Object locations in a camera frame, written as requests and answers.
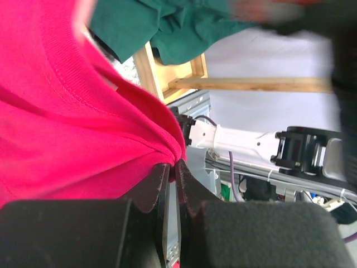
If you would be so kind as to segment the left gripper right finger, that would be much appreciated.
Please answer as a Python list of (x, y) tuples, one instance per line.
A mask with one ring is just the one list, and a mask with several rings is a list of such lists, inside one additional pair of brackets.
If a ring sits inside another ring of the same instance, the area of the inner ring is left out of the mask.
[(224, 202), (175, 166), (181, 267), (353, 267), (330, 214), (304, 202)]

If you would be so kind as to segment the magenta t shirt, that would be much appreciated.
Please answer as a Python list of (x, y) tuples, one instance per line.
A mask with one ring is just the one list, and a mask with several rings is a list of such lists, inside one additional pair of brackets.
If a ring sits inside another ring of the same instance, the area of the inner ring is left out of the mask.
[(171, 111), (74, 35), (75, 10), (1, 2), (1, 204), (119, 198), (186, 157)]

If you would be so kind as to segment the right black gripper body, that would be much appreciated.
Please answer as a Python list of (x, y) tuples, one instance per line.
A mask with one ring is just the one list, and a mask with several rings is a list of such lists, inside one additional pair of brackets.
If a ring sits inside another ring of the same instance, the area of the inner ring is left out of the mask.
[(265, 1), (263, 9), (264, 26), (280, 35), (305, 30), (331, 40), (345, 173), (348, 181), (356, 181), (356, 1)]

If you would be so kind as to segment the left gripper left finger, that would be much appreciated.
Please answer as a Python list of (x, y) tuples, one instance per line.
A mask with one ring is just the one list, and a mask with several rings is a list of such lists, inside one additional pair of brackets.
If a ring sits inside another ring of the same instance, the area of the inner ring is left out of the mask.
[(170, 166), (118, 199), (19, 200), (1, 209), (2, 267), (165, 267)]

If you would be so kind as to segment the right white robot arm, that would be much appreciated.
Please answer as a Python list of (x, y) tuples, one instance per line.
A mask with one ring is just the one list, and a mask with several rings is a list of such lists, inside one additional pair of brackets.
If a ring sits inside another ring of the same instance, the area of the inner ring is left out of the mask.
[[(232, 1), (235, 15), (287, 36), (309, 31), (331, 40), (331, 86), (340, 108), (342, 152), (328, 159), (340, 164), (348, 190), (356, 191), (356, 2)], [(272, 133), (238, 131), (194, 121), (184, 128), (187, 145), (267, 156)]]

